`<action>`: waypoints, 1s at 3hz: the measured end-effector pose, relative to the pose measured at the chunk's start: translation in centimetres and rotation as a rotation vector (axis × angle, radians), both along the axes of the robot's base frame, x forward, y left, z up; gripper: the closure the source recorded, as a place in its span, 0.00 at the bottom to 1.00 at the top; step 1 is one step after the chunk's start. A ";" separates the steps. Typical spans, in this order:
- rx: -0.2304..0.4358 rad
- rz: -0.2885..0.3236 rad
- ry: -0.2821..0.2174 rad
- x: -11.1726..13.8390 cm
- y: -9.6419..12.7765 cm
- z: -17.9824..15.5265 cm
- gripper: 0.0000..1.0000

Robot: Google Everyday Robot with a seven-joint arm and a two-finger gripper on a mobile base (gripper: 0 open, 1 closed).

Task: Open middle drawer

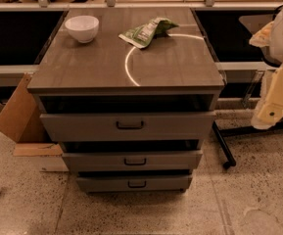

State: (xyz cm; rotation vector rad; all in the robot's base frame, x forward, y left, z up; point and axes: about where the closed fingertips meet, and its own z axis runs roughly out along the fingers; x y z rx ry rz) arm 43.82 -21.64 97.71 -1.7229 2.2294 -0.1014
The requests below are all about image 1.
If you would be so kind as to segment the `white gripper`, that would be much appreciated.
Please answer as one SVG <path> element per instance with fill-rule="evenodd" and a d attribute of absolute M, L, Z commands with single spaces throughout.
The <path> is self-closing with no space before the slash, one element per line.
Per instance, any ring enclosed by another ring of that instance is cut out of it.
<path fill-rule="evenodd" d="M 274 126 L 283 118 L 283 65 L 275 71 L 264 73 L 260 99 L 255 107 L 251 125 L 264 130 Z"/>

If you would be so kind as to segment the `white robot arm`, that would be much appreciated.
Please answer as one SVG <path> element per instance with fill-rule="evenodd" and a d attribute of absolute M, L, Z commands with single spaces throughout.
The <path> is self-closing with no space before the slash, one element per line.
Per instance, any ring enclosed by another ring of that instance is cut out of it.
<path fill-rule="evenodd" d="M 261 95 L 251 120 L 254 128 L 268 129 L 283 118 L 283 8 L 272 22 L 251 37 L 249 43 L 268 47 L 270 57 L 281 63 L 272 74 L 267 92 Z"/>

